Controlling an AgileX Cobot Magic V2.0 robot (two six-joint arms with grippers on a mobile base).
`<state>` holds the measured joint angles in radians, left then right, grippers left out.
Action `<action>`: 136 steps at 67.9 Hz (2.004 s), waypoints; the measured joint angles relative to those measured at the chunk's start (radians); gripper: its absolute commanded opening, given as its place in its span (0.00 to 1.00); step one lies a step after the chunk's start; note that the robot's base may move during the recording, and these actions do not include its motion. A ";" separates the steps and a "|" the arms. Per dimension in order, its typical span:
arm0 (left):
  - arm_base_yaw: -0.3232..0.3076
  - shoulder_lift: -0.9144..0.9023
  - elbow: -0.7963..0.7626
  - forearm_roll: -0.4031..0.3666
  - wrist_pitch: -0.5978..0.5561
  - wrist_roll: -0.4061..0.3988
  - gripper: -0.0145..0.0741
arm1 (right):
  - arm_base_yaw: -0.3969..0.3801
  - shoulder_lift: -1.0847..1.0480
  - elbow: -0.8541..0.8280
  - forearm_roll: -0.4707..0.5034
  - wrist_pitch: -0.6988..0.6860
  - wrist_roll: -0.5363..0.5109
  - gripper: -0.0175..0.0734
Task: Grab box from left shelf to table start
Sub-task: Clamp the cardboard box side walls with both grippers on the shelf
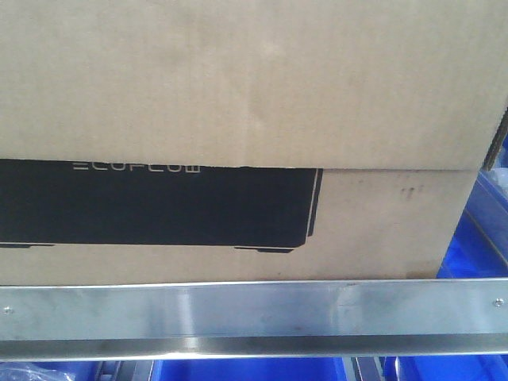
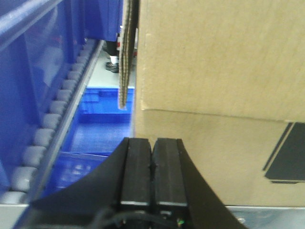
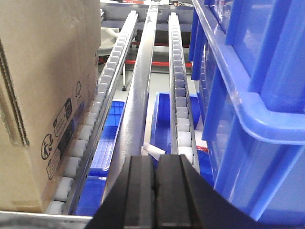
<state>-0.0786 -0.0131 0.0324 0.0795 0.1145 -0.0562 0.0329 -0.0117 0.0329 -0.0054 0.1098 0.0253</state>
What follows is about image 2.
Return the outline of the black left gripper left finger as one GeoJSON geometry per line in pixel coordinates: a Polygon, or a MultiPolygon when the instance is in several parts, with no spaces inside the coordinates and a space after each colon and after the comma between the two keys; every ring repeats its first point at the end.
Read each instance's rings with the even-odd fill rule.
{"type": "Polygon", "coordinates": [[[126,138],[92,172],[35,201],[35,229],[147,229],[150,144],[126,138]]]}

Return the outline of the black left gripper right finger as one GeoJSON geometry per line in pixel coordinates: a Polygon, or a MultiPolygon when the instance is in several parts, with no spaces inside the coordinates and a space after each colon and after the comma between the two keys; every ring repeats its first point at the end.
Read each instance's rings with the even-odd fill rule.
{"type": "Polygon", "coordinates": [[[202,177],[181,139],[159,138],[152,159],[154,203],[179,229],[243,229],[202,177]]]}

